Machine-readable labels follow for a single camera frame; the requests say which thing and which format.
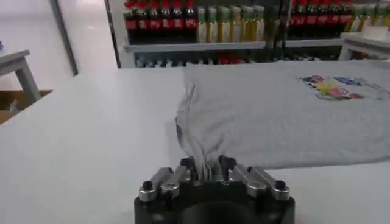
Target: soda bottle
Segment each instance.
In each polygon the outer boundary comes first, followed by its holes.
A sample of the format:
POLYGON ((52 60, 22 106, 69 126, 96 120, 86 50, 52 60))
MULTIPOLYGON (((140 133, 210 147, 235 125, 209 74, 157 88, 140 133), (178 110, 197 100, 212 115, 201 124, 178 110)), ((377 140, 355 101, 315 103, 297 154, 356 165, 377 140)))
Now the soda bottle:
POLYGON ((176 1, 174 3, 174 8, 172 11, 173 15, 173 28, 174 28, 174 36, 175 42, 180 43, 183 41, 184 34, 184 17, 182 12, 182 3, 180 1, 176 1))
POLYGON ((153 39, 153 42, 160 41, 161 38, 161 30, 163 27, 163 21, 161 19, 161 14, 158 9, 158 2, 154 1, 151 4, 151 9, 149 11, 149 19, 150 19, 150 39, 153 39))
POLYGON ((347 26, 347 23, 352 19, 352 1, 353 0, 344 0, 341 4, 341 13, 339 16, 338 23, 338 36, 344 31, 347 26))
POLYGON ((185 29, 186 29, 186 40, 189 43, 196 42, 196 25, 197 19, 194 11, 194 2, 189 0, 187 2, 187 8, 185 9, 185 29))
POLYGON ((289 22, 289 26, 288 26, 288 36, 287 36, 287 38, 289 40, 297 39, 296 38, 296 34, 295 34, 297 20, 298 20, 298 16, 297 16, 297 0, 292 0, 291 17, 290 17, 290 22, 289 22))
POLYGON ((333 0, 333 3, 329 6, 329 18, 328 18, 328 36, 330 38, 339 38, 339 16, 342 12, 340 0, 333 0))
POLYGON ((136 11, 138 18, 138 39, 141 44, 147 43, 149 41, 148 38, 150 37, 150 22, 146 6, 146 2, 139 2, 138 10, 136 11))
POLYGON ((126 11, 123 14, 126 30, 127 30, 127 38, 129 40, 129 44, 134 44, 136 42, 137 37, 137 16, 136 10, 134 7, 134 3, 125 2, 124 6, 126 7, 126 11))
POLYGON ((297 39, 302 39, 303 38, 303 32, 305 30, 305 20, 306 20, 306 4, 307 0, 299 0, 299 4, 297 6, 297 21, 295 24, 296 27, 296 34, 297 34, 297 39))
POLYGON ((162 39, 170 43, 173 37, 173 19, 171 9, 169 8, 169 1, 163 2, 161 18, 163 19, 162 39))
POLYGON ((305 38, 314 39, 317 37, 317 19, 318 19, 319 0, 310 0, 306 9, 305 38))
POLYGON ((318 7, 317 29, 316 36, 318 38, 326 38, 328 32, 328 13, 329 13, 329 0, 321 0, 318 7))

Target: table surface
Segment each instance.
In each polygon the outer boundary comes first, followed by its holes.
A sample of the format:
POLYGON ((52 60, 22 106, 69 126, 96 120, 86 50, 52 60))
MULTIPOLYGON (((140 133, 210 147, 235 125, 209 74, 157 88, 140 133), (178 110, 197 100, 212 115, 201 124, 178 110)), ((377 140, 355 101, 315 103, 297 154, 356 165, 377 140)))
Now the table surface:
POLYGON ((9 49, 3 48, 0 50, 0 64, 7 63, 8 61, 12 61, 21 57, 25 57, 30 55, 29 50, 22 51, 11 51, 9 49))
MULTIPOLYGON (((132 223, 142 181, 185 156, 173 120, 183 93, 181 68, 81 74, 3 124, 0 223, 132 223)), ((270 173, 288 182, 296 223, 366 224, 388 222, 389 170, 270 173)))

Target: store shelf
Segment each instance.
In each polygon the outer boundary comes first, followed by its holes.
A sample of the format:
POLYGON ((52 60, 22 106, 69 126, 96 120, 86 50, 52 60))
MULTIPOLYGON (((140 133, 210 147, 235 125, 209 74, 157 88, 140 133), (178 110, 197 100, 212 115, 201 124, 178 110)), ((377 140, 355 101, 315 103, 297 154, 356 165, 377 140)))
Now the store shelf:
POLYGON ((335 39, 317 39, 317 40, 288 40, 286 41, 286 47, 330 47, 330 46, 342 46, 344 40, 340 38, 335 39))
POLYGON ((194 44, 153 44, 153 45, 130 45, 125 44, 126 52, 177 52, 177 51, 212 51, 212 50, 241 50, 262 49, 265 42, 247 43, 194 43, 194 44))

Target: cardboard box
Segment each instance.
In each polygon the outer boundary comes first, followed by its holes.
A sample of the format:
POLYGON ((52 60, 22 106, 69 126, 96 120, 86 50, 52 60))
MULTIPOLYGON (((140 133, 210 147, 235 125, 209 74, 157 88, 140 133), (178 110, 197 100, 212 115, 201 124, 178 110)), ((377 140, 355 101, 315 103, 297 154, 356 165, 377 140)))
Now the cardboard box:
POLYGON ((11 111, 8 110, 0 110, 0 124, 4 123, 11 117, 13 117, 14 114, 11 113, 11 111))

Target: bottle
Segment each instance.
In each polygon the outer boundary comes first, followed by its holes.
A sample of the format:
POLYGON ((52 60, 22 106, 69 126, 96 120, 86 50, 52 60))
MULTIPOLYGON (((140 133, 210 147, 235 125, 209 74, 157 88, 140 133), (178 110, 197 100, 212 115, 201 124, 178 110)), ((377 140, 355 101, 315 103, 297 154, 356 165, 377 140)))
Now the bottle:
POLYGON ((138 3, 138 10, 136 11, 138 18, 138 39, 141 44, 145 44, 149 41, 149 18, 146 10, 146 2, 138 3))
POLYGON ((217 10, 214 7, 208 8, 207 42, 216 43, 218 40, 217 10))
POLYGON ((388 27, 388 18, 387 18, 387 4, 381 3, 378 5, 378 16, 375 19, 375 26, 378 27, 388 27))
POLYGON ((186 40, 189 43, 196 42, 196 14, 194 11, 194 2, 193 0, 189 0, 187 2, 187 8, 185 9, 185 30, 186 30, 186 40))
POLYGON ((230 41, 240 42, 241 40, 241 9, 237 6, 230 8, 232 21, 230 22, 230 41))
POLYGON ((174 8, 172 11, 173 15, 173 28, 174 28, 174 36, 175 42, 181 43, 183 42, 183 34, 184 34, 184 17, 182 12, 182 3, 180 1, 176 1, 174 3, 174 8))
POLYGON ((247 30, 247 41, 256 41, 256 14, 254 7, 248 7, 249 28, 247 30))
POLYGON ((316 36, 318 38, 326 38, 328 32, 328 13, 329 0, 321 0, 318 7, 317 29, 316 36))
POLYGON ((153 39, 153 42, 160 41, 161 38, 161 30, 163 27, 163 21, 161 19, 161 14, 158 10, 158 2, 154 1, 151 4, 151 9, 149 11, 149 19, 150 19, 150 39, 153 39))
POLYGON ((375 4, 368 4, 366 16, 364 17, 362 22, 361 31, 363 31, 366 27, 373 25, 374 13, 375 13, 375 4))
POLYGON ((206 16, 205 9, 199 7, 197 9, 198 22, 197 22, 197 42, 206 43, 207 42, 207 25, 206 25, 206 16))
POLYGON ((264 7, 263 6, 255 6, 256 11, 256 20, 255 20, 255 41, 263 41, 264 40, 264 7))
POLYGON ((317 20, 318 20, 319 0, 310 0, 306 9, 305 37, 315 39, 317 37, 317 20))
POLYGON ((134 3, 132 2, 125 2, 124 5, 126 7, 126 12, 123 14, 123 17, 126 24, 127 39, 129 40, 129 44, 134 44, 136 42, 138 29, 136 10, 134 3))
POLYGON ((164 41, 167 43, 171 43, 173 33, 173 19, 171 9, 169 8, 169 1, 163 2, 161 18, 163 20, 162 39, 164 39, 164 41))
POLYGON ((360 22, 363 18, 363 6, 355 4, 353 6, 353 11, 355 12, 355 16, 353 16, 346 25, 346 28, 344 29, 345 32, 359 32, 358 28, 361 27, 360 22))
POLYGON ((333 0, 329 6, 328 35, 330 38, 339 38, 339 15, 342 12, 340 0, 333 0))
POLYGON ((289 40, 295 40, 295 25, 297 21, 297 0, 292 0, 292 6, 291 6, 291 16, 290 21, 288 24, 288 34, 287 39, 289 40))
POLYGON ((230 10, 227 7, 221 8, 221 29, 220 29, 220 42, 226 43, 230 41, 230 10))
POLYGON ((305 21, 306 21, 306 5, 307 0, 299 0, 299 4, 297 6, 297 21, 295 24, 296 34, 298 39, 302 39, 304 37, 303 33, 305 30, 305 21))
POLYGON ((249 41, 248 32, 250 32, 250 21, 249 21, 249 7, 241 8, 241 42, 249 41))
POLYGON ((338 23, 338 36, 346 29, 348 22, 353 18, 352 16, 352 1, 344 0, 341 4, 341 13, 338 23))

